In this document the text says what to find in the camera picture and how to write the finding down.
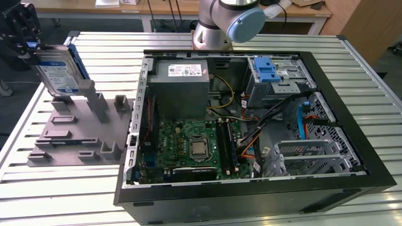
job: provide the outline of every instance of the white box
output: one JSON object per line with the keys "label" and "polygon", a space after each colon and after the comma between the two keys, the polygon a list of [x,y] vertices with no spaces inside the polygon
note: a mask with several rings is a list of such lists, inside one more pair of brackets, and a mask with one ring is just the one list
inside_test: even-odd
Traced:
{"label": "white box", "polygon": [[117,8],[120,7],[118,0],[96,0],[94,8]]}
{"label": "white box", "polygon": [[121,4],[136,5],[138,0],[120,0]]}

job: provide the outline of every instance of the hard drive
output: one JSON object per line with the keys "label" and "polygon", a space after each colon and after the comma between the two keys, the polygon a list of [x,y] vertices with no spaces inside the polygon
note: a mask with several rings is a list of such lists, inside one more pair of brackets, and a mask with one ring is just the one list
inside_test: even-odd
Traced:
{"label": "hard drive", "polygon": [[37,75],[52,96],[78,96],[78,83],[89,79],[74,45],[45,45],[33,51]]}

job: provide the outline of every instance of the motherboard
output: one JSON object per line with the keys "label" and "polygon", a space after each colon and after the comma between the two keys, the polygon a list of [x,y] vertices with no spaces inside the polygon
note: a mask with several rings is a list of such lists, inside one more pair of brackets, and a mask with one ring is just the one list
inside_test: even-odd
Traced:
{"label": "motherboard", "polygon": [[237,121],[161,121],[158,149],[142,157],[148,183],[169,182],[174,175],[180,181],[248,178],[248,164],[237,162],[230,146],[240,137]]}

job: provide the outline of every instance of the blue drive bay latch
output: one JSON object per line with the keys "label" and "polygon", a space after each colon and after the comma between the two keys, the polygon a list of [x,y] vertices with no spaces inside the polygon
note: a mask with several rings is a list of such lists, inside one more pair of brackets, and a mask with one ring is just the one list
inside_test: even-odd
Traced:
{"label": "blue drive bay latch", "polygon": [[279,82],[280,77],[275,71],[275,65],[271,62],[271,59],[267,57],[253,58],[253,68],[259,75],[260,82]]}

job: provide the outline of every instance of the hard drive label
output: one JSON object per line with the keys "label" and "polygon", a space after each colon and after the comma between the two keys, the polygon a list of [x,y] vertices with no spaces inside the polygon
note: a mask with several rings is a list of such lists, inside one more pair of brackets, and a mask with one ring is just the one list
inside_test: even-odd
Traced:
{"label": "hard drive label", "polygon": [[64,62],[41,61],[38,67],[45,74],[53,89],[64,93],[78,92],[77,84],[72,77],[72,70]]}

